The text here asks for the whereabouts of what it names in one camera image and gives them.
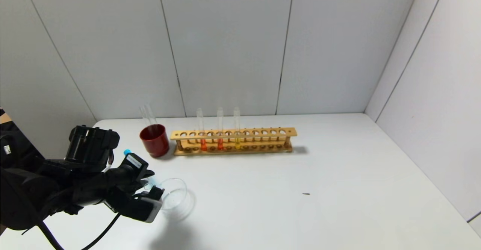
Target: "test tube rack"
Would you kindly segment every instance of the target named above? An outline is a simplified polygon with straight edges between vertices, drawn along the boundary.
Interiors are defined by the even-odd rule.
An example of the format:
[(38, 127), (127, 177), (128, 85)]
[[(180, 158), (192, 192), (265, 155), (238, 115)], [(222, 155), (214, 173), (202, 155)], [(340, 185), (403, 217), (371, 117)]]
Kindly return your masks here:
[[(253, 128), (216, 130), (174, 130), (170, 140), (175, 140), (175, 156), (225, 155), (251, 153), (283, 153), (292, 152), (290, 138), (297, 136), (295, 128)], [(224, 149), (218, 149), (218, 139), (223, 139)], [(240, 149), (236, 149), (239, 138)], [(206, 140), (207, 150), (201, 150), (201, 139)]]

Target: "white tabletop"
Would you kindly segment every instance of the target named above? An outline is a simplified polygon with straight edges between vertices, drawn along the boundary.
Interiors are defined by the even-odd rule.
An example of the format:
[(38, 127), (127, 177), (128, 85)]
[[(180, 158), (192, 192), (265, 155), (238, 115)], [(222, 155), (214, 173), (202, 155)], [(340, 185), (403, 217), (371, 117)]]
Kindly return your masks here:
[[(158, 122), (169, 134), (196, 128), (196, 118)], [(206, 118), (206, 128), (215, 122)], [(177, 224), (162, 214), (151, 224), (121, 217), (94, 249), (481, 249), (481, 238), (366, 115), (242, 117), (241, 124), (295, 127), (294, 152), (188, 158), (173, 157), (171, 145), (167, 156), (152, 159), (139, 139), (142, 120), (98, 122), (120, 135), (114, 166), (130, 149), (157, 181), (182, 178), (196, 204)], [(224, 128), (231, 126), (225, 118)], [(101, 204), (45, 222), (65, 249), (79, 249), (113, 217)], [(0, 248), (51, 248), (37, 227), (20, 233), (5, 231)]]

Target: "glass test tube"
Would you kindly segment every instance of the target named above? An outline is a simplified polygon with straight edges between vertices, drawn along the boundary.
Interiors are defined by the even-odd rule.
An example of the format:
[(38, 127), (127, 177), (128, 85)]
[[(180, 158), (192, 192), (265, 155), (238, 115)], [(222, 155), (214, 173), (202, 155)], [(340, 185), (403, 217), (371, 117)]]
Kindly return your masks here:
[(150, 104), (144, 104), (140, 106), (139, 109), (141, 110), (142, 117), (144, 119), (144, 123), (146, 127), (149, 129), (149, 133), (152, 137), (156, 137), (157, 135), (157, 120), (152, 112), (152, 108)]
[(224, 110), (222, 107), (217, 109), (217, 122), (218, 122), (218, 135), (219, 138), (217, 139), (217, 149), (224, 150), (224, 125), (222, 124), (222, 119), (224, 118)]
[[(202, 108), (197, 108), (197, 121), (199, 123), (199, 135), (203, 136), (206, 132), (204, 132), (204, 115), (202, 114)], [(205, 139), (201, 139), (201, 150), (207, 151)]]
[(238, 137), (240, 134), (241, 134), (241, 122), (240, 122), (240, 119), (241, 119), (241, 110), (236, 107), (234, 108), (234, 125), (235, 125), (235, 135), (236, 135), (236, 143), (235, 143), (235, 146), (236, 146), (236, 149), (241, 149), (241, 139)]

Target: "red liquid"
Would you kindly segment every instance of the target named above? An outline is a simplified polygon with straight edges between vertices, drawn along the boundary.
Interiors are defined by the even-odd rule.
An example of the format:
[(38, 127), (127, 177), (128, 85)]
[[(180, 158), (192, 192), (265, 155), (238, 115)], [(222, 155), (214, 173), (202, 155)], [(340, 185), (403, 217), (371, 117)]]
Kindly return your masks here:
[(201, 150), (207, 151), (207, 145), (206, 145), (205, 139), (201, 139)]
[(219, 138), (217, 141), (217, 149), (218, 150), (224, 150), (224, 139)]

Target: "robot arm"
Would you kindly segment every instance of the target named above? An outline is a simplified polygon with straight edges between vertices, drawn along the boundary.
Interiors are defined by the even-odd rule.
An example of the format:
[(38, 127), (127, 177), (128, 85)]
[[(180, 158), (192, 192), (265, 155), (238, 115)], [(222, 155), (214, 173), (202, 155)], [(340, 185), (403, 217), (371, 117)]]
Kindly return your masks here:
[(163, 190), (153, 187), (135, 194), (146, 183), (145, 178), (154, 175), (147, 170), (149, 164), (128, 153), (118, 168), (106, 168), (112, 164), (112, 150), (118, 145), (116, 132), (77, 126), (69, 140), (63, 160), (2, 163), (0, 221), (4, 226), (14, 230), (42, 227), (49, 215), (78, 214), (84, 206), (100, 203), (120, 215), (153, 221), (162, 205)]

